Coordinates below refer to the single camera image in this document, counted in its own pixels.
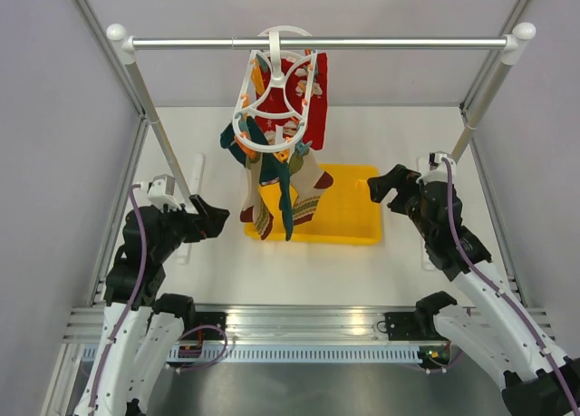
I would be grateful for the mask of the beige striped sock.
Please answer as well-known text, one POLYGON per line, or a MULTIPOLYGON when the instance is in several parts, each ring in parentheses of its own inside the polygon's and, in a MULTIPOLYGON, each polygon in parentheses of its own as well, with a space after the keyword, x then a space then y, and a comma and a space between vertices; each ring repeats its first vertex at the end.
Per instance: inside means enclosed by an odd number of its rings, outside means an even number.
POLYGON ((274 217, 259 192, 262 155, 257 154, 253 159, 247 156, 245 168, 247 197, 239 219, 243 223, 252 223, 259 238, 265 240, 271 233, 274 217))
POLYGON ((289 162, 290 184, 297 192, 292 207, 294 224, 311 221, 320 198, 334 183, 334 178, 317 163, 309 150, 303 156, 296 151, 289 162))

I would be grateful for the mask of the dark green sock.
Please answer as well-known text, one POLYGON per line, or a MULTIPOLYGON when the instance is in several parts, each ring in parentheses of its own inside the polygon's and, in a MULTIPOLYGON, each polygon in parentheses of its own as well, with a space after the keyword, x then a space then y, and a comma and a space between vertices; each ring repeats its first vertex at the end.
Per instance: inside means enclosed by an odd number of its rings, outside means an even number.
POLYGON ((263 153, 261 160, 259 184, 261 186, 276 184, 280 179, 280 161, 272 153, 263 153))
POLYGON ((232 123, 229 123, 221 132, 219 143, 221 148, 228 150, 246 170, 248 196, 240 211, 240 221, 251 223, 261 240, 268 238, 272 231, 274 216, 264 202, 259 189, 263 185, 277 183, 281 194, 278 207, 285 230, 285 241, 289 241, 295 224, 288 164, 279 161, 273 153, 257 153, 254 158, 248 156, 236 141, 232 123))

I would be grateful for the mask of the white clip sock hanger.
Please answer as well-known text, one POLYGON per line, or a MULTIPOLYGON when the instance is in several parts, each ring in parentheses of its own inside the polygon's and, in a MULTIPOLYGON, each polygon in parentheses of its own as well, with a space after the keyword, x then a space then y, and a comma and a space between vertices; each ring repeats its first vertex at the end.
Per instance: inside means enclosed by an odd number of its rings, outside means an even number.
POLYGON ((262 153, 271 154, 280 162, 288 162, 294 150, 304 152, 310 146, 303 142, 303 137, 308 128, 318 53, 311 49, 306 49, 304 53, 282 49, 282 33, 303 37, 311 35, 291 25, 274 26, 261 33, 266 39, 266 48, 255 49, 250 53, 232 116, 235 143, 252 159, 262 153), (299 93, 299 105, 294 106, 289 100, 288 84, 300 70, 305 72, 306 85, 299 93), (249 119, 258 117, 271 122, 291 121, 296 126, 295 135, 273 143, 260 144, 251 137, 249 131, 249 119))

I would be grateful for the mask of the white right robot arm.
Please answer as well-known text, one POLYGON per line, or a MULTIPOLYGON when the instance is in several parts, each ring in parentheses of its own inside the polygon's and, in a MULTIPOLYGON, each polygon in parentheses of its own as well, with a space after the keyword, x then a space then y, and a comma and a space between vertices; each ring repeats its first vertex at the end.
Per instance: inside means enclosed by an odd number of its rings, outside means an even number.
POLYGON ((416 333, 440 335, 458 346, 497 385, 512 415, 576 415, 579 361, 540 327, 499 274, 491 254, 463 223, 463 204, 445 158, 426 173, 398 164, 367 181, 370 199, 417 228, 431 263, 475 306, 484 324, 471 320, 449 294, 439 291, 416 304, 416 333))

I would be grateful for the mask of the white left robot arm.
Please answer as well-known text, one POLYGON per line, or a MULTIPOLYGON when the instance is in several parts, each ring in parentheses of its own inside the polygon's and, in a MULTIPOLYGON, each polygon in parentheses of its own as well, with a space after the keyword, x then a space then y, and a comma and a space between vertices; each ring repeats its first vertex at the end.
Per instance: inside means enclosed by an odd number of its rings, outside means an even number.
POLYGON ((192 297, 158 291, 165 261, 182 245, 221 234, 229 212, 201 196, 193 212, 169 197, 134 205, 105 279, 101 338, 76 415, 144 415, 153 387, 178 339, 198 329, 192 297))

